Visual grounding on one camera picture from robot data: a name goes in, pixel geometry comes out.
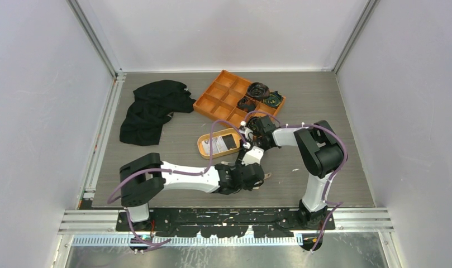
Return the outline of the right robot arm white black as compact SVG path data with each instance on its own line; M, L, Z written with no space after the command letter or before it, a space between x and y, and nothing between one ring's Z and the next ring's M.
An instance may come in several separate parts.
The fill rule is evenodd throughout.
M266 150L294 146L308 170L307 188L299 201L298 219L305 229L315 228L327 215L327 195L336 173L348 158L344 143L327 121L277 126L269 116L240 123L247 142L243 165L259 164Z

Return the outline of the orange oval tray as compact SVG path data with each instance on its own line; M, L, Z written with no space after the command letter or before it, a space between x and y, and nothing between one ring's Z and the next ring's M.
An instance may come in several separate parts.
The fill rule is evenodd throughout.
M212 142L210 142L210 134L202 135L197 140L198 151L204 159L210 158L210 147L212 148L213 158L233 154L240 149L241 135L233 128L216 131L212 134Z

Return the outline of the black VIP credit card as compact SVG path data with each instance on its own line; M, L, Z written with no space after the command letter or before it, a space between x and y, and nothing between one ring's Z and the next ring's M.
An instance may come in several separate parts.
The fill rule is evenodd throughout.
M228 135L224 135L222 136L223 142L225 144L225 147L228 150L232 150L237 148L237 144L235 141L235 136L233 134L228 134Z

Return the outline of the beige card holder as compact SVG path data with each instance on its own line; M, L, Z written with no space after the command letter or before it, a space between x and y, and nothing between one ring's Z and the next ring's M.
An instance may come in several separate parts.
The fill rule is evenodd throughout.
M217 169L220 175L220 189L219 193L221 194L231 194L237 193L241 189L236 186L235 183L235 169L237 166L242 164L225 162L223 161L221 164L217 164L215 168ZM271 173L265 173L265 180L271 177Z

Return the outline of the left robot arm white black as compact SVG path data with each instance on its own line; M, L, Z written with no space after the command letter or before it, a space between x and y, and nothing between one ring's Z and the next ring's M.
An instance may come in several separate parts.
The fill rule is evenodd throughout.
M174 165L149 153L120 168L121 205L139 231L150 227L149 201L163 190L196 190L229 195L260 187L266 175L260 164L216 164L206 167Z

